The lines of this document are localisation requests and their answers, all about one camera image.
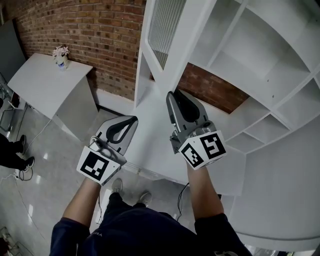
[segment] white floor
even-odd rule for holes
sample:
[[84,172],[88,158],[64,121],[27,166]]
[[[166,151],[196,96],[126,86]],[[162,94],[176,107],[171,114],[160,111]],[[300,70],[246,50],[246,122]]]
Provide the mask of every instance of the white floor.
[[[9,140],[15,141],[17,130],[23,112],[16,113],[14,128],[9,134]],[[84,177],[76,171],[76,166],[84,145],[89,142],[97,128],[115,115],[100,110],[98,117],[90,128],[86,142],[80,142],[65,133],[51,122],[43,133],[30,146],[27,156],[35,157],[33,177],[30,181],[21,181],[10,176],[2,180],[0,185],[0,228],[6,226],[15,241],[25,245],[33,255],[45,256],[49,254],[51,233],[53,226],[61,218],[66,206],[76,193]],[[26,135],[27,144],[48,123],[48,118],[34,109],[25,112],[18,139]],[[0,178],[13,174],[15,170],[0,166]],[[182,188],[168,180],[152,181],[137,173],[122,169],[101,190],[101,200],[105,189],[111,187],[112,181],[120,177],[123,182],[123,199],[133,205],[139,195],[149,190],[153,199],[150,208],[160,212],[167,212],[171,216],[179,215],[177,208],[178,195]],[[179,222],[194,231],[194,217],[189,200],[190,192],[187,188],[183,196],[183,211]],[[98,225],[94,223],[98,206],[91,225],[93,231]],[[23,255],[30,255],[22,250]]]

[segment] black pants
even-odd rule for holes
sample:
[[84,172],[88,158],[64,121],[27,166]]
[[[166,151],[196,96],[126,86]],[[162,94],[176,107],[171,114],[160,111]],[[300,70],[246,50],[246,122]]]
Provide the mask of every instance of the black pants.
[[26,167],[26,161],[20,158],[16,153],[23,150],[20,141],[9,142],[9,140],[0,134],[0,166],[23,170]]
[[[120,196],[119,193],[112,193],[109,196],[109,203],[106,207],[103,219],[109,218],[109,217],[112,219],[114,216],[121,214],[125,211],[131,210],[133,208],[146,208],[146,205],[141,202],[138,202],[134,206],[130,206],[122,200],[122,197]],[[159,212],[159,213],[172,219],[170,214],[166,212]]]

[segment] shoe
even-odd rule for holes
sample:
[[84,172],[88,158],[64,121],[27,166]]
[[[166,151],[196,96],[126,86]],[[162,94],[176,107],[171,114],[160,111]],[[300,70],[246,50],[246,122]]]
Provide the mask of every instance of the shoe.
[[32,166],[35,164],[35,158],[29,157],[27,160],[25,160],[25,168],[23,169],[24,172],[28,171]]
[[112,193],[120,193],[122,191],[122,181],[117,178],[111,185]]
[[140,197],[140,199],[138,200],[138,202],[136,203],[141,203],[141,204],[144,204],[145,207],[148,207],[151,201],[152,201],[152,194],[150,192],[144,192]]
[[22,150],[20,151],[22,155],[25,153],[26,140],[27,140],[26,135],[22,135],[19,140],[19,142],[22,144]]

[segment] navy shirt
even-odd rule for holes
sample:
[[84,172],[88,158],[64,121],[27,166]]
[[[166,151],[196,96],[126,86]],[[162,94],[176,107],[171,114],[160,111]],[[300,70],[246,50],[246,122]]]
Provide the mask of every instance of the navy shirt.
[[143,255],[211,252],[250,256],[226,215],[200,218],[194,234],[173,218],[149,208],[108,216],[90,234],[88,227],[62,218],[53,228],[50,256]]

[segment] flower vase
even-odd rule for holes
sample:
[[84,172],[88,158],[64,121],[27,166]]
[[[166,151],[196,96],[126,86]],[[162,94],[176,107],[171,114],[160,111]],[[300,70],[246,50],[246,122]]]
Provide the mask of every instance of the flower vase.
[[67,55],[64,56],[57,56],[56,63],[59,66],[60,70],[65,71],[68,65],[68,57]]

